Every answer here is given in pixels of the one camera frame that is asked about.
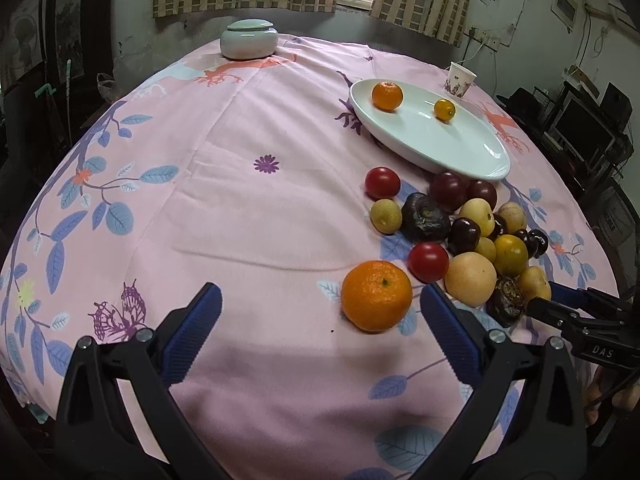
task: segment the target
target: computer monitor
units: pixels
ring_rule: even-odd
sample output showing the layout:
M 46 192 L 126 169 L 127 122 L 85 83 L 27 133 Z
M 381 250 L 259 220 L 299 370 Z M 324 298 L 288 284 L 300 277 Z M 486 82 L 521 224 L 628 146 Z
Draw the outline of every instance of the computer monitor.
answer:
M 575 99 L 569 101 L 552 129 L 589 169 L 615 141 L 606 127 Z
M 611 118 L 619 132 L 624 131 L 633 111 L 629 98 L 611 83 L 602 97 L 600 109 Z

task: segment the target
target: blue gripper pad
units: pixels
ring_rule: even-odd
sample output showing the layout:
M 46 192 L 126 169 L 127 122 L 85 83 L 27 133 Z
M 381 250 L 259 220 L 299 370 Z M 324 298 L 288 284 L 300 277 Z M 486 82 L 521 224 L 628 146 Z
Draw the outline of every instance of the blue gripper pad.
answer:
M 425 285 L 422 289 L 420 310 L 458 380 L 476 388 L 482 380 L 481 353 L 460 321 L 465 318 L 460 316 L 470 316 L 468 324 L 472 326 L 475 323 L 486 334 L 482 325 L 472 313 L 456 309 L 434 283 Z
M 181 383 L 222 312 L 222 292 L 211 285 L 164 345 L 160 377 L 165 386 Z
M 551 285 L 551 301 L 576 310 L 587 305 L 587 297 L 580 288 L 575 290 L 574 288 L 555 282 L 549 282 L 549 285 Z

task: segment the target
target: paper cup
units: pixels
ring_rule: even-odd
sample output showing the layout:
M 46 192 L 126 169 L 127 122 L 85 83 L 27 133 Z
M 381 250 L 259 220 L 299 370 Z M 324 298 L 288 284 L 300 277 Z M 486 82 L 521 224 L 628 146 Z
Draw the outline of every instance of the paper cup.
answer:
M 444 83 L 444 89 L 455 97 L 464 97 L 466 91 L 476 79 L 476 74 L 458 63 L 451 63 L 449 75 Z

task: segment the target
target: chair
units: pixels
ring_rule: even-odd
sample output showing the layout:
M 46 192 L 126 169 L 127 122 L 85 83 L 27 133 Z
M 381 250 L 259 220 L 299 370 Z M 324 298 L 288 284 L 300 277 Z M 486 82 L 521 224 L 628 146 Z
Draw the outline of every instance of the chair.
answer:
M 622 300 L 636 292 L 640 267 L 640 217 L 620 185 L 608 178 L 578 202 L 609 259 Z
M 538 117 L 542 105 L 524 88 L 518 88 L 511 97 L 497 95 L 496 98 L 502 102 L 504 110 L 516 122 L 522 122 L 532 126 L 538 125 Z

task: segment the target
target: jar lid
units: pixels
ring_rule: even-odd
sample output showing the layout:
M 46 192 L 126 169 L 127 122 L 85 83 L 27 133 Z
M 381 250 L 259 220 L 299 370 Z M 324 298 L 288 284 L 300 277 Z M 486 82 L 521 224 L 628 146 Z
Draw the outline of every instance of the jar lid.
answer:
M 240 20 L 239 22 L 233 22 L 226 30 L 267 30 L 273 27 L 273 23 L 267 20 Z

